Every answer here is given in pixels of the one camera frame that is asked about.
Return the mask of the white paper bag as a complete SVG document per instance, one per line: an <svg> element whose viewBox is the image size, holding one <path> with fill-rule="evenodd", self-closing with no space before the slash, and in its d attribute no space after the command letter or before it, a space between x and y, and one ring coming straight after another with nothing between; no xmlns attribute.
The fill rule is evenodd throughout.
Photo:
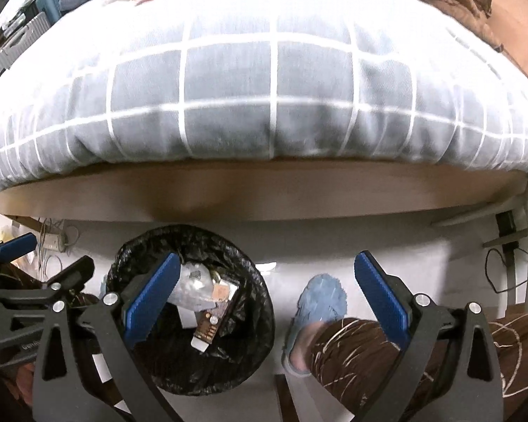
<svg viewBox="0 0 528 422"><path fill-rule="evenodd" d="M217 303L232 301L239 285L223 272L188 262L181 266L178 282L166 302L198 313L214 308Z"/></svg>

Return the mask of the wooden bed frame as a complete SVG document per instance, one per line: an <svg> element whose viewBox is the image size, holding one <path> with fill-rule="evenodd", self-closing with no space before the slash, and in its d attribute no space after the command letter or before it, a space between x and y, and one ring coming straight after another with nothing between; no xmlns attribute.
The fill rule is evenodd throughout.
<svg viewBox="0 0 528 422"><path fill-rule="evenodd" d="M94 165L0 192L0 213L107 222L297 220L495 204L524 172L356 160Z"/></svg>

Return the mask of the grey suitcase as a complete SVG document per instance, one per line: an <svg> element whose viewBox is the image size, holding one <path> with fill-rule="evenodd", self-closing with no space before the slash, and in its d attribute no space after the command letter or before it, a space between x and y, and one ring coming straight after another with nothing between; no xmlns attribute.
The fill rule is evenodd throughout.
<svg viewBox="0 0 528 422"><path fill-rule="evenodd" d="M15 61L50 28L44 12L14 32L0 48L0 77Z"/></svg>

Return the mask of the grey checked bed sheet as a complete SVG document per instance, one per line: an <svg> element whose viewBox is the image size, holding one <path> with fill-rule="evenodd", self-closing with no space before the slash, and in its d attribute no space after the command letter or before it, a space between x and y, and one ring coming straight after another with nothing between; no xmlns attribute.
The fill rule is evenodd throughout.
<svg viewBox="0 0 528 422"><path fill-rule="evenodd" d="M0 192L280 157L528 172L528 78L418 0L93 0L0 79Z"/></svg>

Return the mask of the brown cigarette box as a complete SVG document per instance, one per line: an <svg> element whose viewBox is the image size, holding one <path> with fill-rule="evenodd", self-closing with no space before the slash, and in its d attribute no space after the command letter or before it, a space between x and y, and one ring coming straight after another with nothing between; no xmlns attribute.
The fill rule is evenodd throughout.
<svg viewBox="0 0 528 422"><path fill-rule="evenodd" d="M207 348L213 344L228 310L229 303L220 302L212 309L196 313L197 327L190 345L198 352L206 352Z"/></svg>

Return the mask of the black lined trash bin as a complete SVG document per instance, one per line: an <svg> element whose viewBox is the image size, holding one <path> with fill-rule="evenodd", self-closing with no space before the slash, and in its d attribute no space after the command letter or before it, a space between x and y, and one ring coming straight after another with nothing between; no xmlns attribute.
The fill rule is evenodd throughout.
<svg viewBox="0 0 528 422"><path fill-rule="evenodd" d="M192 225L170 225L120 247L107 289L122 292L166 257L179 279L149 335L134 351L154 383L171 394L229 391L254 375L272 350L275 314L249 256L226 238Z"/></svg>

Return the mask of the blue fuzzy slipper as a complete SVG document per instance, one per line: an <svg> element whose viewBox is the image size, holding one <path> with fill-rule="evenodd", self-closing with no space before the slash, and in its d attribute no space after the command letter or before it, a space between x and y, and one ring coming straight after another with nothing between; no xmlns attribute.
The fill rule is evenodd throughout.
<svg viewBox="0 0 528 422"><path fill-rule="evenodd" d="M284 370L296 377L309 376L315 339L346 313L347 294L339 279L327 273L314 276L299 296L296 315L286 334L282 352Z"/></svg>

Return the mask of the teal plastic stool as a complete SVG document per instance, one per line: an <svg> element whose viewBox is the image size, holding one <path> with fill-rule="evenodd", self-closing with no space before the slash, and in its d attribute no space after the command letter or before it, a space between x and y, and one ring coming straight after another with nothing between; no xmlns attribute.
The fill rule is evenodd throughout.
<svg viewBox="0 0 528 422"><path fill-rule="evenodd" d="M60 0L25 0L20 8L20 12L25 15L26 20L30 20L40 12L43 12L51 26L57 23L63 16L60 8Z"/></svg>

